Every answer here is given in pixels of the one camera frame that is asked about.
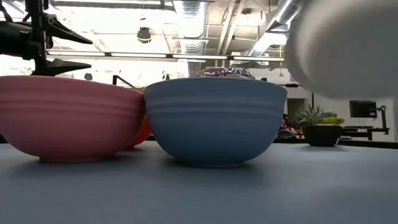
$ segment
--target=blue bowl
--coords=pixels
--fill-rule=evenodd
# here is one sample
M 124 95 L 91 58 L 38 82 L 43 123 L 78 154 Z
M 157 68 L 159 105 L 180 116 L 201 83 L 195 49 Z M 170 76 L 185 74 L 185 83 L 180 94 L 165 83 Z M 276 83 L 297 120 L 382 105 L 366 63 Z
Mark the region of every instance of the blue bowl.
M 234 167 L 277 136 L 286 90 L 248 78 L 166 80 L 144 89 L 150 130 L 171 156 L 201 167 Z

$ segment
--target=potted plant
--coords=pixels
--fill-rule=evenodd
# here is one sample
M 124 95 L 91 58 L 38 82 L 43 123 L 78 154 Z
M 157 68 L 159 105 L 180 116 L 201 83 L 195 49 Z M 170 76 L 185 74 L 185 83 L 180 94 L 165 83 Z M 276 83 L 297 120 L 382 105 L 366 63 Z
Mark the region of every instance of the potted plant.
M 310 146 L 333 147 L 343 132 L 340 124 L 344 120 L 334 112 L 324 112 L 320 106 L 309 106 L 308 110 L 297 113 L 297 119 Z

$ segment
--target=pink bowl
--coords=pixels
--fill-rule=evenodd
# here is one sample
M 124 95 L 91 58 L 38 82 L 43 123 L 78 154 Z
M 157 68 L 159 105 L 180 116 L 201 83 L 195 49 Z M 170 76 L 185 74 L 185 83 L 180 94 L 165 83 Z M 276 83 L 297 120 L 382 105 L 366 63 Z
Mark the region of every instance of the pink bowl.
M 47 162 L 104 159 L 133 142 L 144 119 L 143 94 L 57 77 L 0 77 L 0 133 Z

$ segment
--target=ductwork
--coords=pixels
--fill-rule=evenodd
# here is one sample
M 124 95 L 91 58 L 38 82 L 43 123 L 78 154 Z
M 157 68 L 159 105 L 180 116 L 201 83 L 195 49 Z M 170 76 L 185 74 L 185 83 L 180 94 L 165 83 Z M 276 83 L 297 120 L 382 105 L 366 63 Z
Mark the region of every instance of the ductwork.
M 270 23 L 268 23 L 266 32 L 284 25 L 293 19 L 299 11 L 299 5 L 301 2 L 302 0 L 281 0 L 276 9 L 274 18 L 272 18 Z
M 270 45 L 286 44 L 287 34 L 270 33 L 270 31 L 273 31 L 277 27 L 286 25 L 288 21 L 291 21 L 298 13 L 301 2 L 302 0 L 281 0 L 277 9 L 272 12 L 274 13 L 274 17 L 267 23 L 265 33 L 246 55 L 260 57 Z
M 205 37 L 207 2 L 173 1 L 177 15 L 180 17 L 180 35 L 188 38 Z M 181 40 L 183 54 L 204 54 L 205 42 L 202 40 Z M 201 70 L 201 63 L 188 62 L 189 77 Z

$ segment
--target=ceiling light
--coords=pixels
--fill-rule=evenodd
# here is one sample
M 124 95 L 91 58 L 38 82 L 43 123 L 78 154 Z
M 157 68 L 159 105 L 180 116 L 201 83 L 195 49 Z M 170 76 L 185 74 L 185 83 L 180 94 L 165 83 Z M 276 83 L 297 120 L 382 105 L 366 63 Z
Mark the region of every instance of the ceiling light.
M 178 59 L 177 61 L 178 61 L 178 62 L 197 62 L 197 63 L 200 63 L 200 62 L 206 62 L 206 60 L 197 60 L 197 59 L 183 59 L 183 58 L 181 58 L 181 59 Z
M 242 57 L 235 56 L 234 60 L 246 60 L 246 61 L 257 61 L 257 62 L 284 62 L 284 58 L 279 57 Z
M 113 57 L 144 57 L 144 58 L 166 58 L 166 54 L 132 54 L 132 53 L 111 53 Z
M 104 52 L 74 52 L 74 51 L 54 51 L 49 50 L 49 55 L 67 55 L 67 56 L 105 56 Z
M 226 60 L 228 57 L 222 55 L 173 55 L 173 58 Z
M 135 1 L 135 0 L 55 0 L 63 2 L 90 2 L 90 3 L 115 3 L 115 4 L 153 4 L 160 5 L 160 1 Z

